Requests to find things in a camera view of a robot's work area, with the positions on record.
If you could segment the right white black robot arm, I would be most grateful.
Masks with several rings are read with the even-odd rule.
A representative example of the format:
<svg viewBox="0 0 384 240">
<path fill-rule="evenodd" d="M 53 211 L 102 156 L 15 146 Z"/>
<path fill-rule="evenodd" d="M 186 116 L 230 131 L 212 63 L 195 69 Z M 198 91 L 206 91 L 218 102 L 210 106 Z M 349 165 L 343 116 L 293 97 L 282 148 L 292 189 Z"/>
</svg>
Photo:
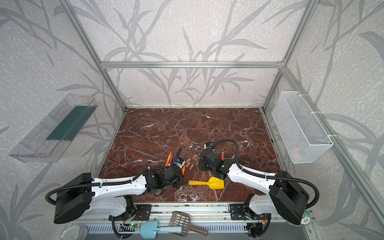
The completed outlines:
<svg viewBox="0 0 384 240">
<path fill-rule="evenodd" d="M 286 171 L 266 173 L 245 167 L 239 163 L 239 145 L 235 144 L 232 159 L 222 159 L 215 153 L 215 147 L 225 143 L 207 142 L 200 153 L 201 171 L 209 171 L 221 181 L 245 185 L 263 195 L 250 195 L 243 204 L 249 219 L 262 214 L 278 214 L 293 225 L 300 225 L 305 210 L 313 207 L 320 199 L 319 189 L 311 182 L 292 177 Z"/>
</svg>

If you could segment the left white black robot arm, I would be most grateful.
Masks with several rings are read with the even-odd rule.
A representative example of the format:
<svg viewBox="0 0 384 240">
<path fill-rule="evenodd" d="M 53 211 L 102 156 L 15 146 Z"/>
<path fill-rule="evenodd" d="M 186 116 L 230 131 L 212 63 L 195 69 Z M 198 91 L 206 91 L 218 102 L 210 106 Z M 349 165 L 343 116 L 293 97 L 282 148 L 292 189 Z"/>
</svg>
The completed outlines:
<svg viewBox="0 0 384 240">
<path fill-rule="evenodd" d="M 92 178 L 83 173 L 66 185 L 48 192 L 45 200 L 55 206 L 55 224 L 69 223 L 83 216 L 126 216 L 136 212 L 133 196 L 162 194 L 179 189 L 184 164 L 148 168 L 136 176 L 116 179 Z"/>
</svg>

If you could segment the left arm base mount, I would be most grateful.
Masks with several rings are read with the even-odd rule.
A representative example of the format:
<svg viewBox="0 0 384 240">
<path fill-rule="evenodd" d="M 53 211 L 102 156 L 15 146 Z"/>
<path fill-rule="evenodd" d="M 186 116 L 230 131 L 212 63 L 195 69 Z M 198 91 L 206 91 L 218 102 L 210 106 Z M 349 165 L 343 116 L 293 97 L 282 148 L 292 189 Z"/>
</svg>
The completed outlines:
<svg viewBox="0 0 384 240">
<path fill-rule="evenodd" d="M 133 212 L 126 211 L 123 214 L 114 217 L 115 221 L 148 221 L 151 214 L 152 205 L 137 204 Z"/>
</svg>

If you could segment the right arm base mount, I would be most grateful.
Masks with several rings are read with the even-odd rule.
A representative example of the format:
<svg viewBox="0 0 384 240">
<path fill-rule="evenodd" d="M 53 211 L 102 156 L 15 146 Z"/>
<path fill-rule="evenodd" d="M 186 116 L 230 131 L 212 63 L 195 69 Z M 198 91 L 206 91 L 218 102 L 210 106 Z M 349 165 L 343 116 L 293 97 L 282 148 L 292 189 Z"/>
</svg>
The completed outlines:
<svg viewBox="0 0 384 240">
<path fill-rule="evenodd" d="M 268 214 L 257 215 L 250 208 L 244 207 L 243 204 L 230 204 L 229 212 L 231 215 L 231 220 L 239 221 L 239 220 L 256 220 L 256 221 L 264 221 L 267 220 Z"/>
</svg>

